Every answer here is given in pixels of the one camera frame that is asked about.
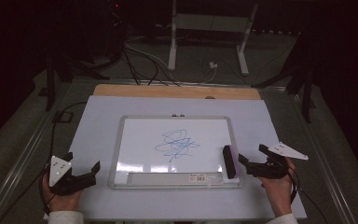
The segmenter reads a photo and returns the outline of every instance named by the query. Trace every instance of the white stand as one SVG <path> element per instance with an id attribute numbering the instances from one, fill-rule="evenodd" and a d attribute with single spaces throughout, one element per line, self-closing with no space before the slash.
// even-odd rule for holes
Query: white stand
<path id="1" fill-rule="evenodd" d="M 248 18 L 236 18 L 236 17 L 215 17 L 215 16 L 203 16 L 203 15 L 189 15 L 189 14 L 177 14 L 176 13 L 176 0 L 172 0 L 172 36 L 171 36 L 171 49 L 170 58 L 168 60 L 168 69 L 170 71 L 175 70 L 176 62 L 176 29 L 198 29 L 198 30 L 214 30 L 214 31 L 229 31 L 229 32 L 243 32 L 243 40 L 240 45 L 237 46 L 238 60 L 241 67 L 241 74 L 243 76 L 249 75 L 248 66 L 246 65 L 245 56 L 243 54 L 246 46 L 246 42 L 249 38 L 249 34 L 252 30 L 253 21 L 255 19 L 255 13 L 257 11 L 258 4 L 254 4 L 251 14 Z M 209 27 L 202 27 L 202 24 L 208 23 Z"/>

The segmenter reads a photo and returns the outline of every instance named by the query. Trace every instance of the blue scribble drawing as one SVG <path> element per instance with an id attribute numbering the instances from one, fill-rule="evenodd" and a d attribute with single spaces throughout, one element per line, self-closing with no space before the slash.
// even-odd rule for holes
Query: blue scribble drawing
<path id="1" fill-rule="evenodd" d="M 191 138 L 187 136 L 187 130 L 176 130 L 164 133 L 164 142 L 155 147 L 155 150 L 164 152 L 164 156 L 171 157 L 170 162 L 173 159 L 179 159 L 182 156 L 191 156 L 188 153 L 191 147 L 199 147 L 200 145 L 191 142 Z"/>

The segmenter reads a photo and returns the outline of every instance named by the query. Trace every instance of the haptic device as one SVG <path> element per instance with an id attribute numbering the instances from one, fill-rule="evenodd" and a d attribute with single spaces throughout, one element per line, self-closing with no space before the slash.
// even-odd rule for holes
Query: haptic device
<path id="1" fill-rule="evenodd" d="M 289 166 L 284 157 L 307 160 L 303 155 L 289 146 L 279 143 L 272 147 L 259 145 L 258 150 L 267 155 L 265 163 L 250 162 L 246 157 L 239 154 L 238 161 L 246 167 L 246 174 L 254 177 L 260 176 L 269 179 L 281 179 L 288 174 Z"/>
<path id="2" fill-rule="evenodd" d="M 55 156 L 51 157 L 48 180 L 51 193 L 60 196 L 70 195 L 79 190 L 96 185 L 95 175 L 100 171 L 100 162 L 95 163 L 90 173 L 75 176 L 72 175 L 72 164 L 69 162 L 72 158 L 72 152 L 66 154 L 63 159 Z"/>

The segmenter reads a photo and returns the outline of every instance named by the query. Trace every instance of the hand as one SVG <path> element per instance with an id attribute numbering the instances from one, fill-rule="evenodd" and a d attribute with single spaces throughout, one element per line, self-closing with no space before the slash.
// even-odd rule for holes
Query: hand
<path id="1" fill-rule="evenodd" d="M 80 201 L 80 195 L 83 192 L 83 190 L 80 190 L 72 195 L 65 196 L 51 193 L 50 188 L 48 187 L 48 174 L 43 176 L 43 190 L 51 212 L 76 211 Z"/>
<path id="2" fill-rule="evenodd" d="M 290 175 L 293 175 L 295 166 L 289 158 L 286 158 L 289 167 Z M 291 191 L 292 180 L 289 175 L 281 179 L 267 179 L 265 177 L 258 177 L 261 180 L 262 187 L 266 190 L 269 203 L 271 203 L 272 211 L 275 217 L 280 217 L 292 213 L 291 207 Z"/>

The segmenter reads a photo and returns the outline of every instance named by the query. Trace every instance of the label sticker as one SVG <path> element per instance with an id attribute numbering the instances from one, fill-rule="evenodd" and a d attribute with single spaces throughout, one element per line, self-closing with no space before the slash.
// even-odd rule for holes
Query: label sticker
<path id="1" fill-rule="evenodd" d="M 206 174 L 190 174 L 190 182 L 206 182 Z"/>

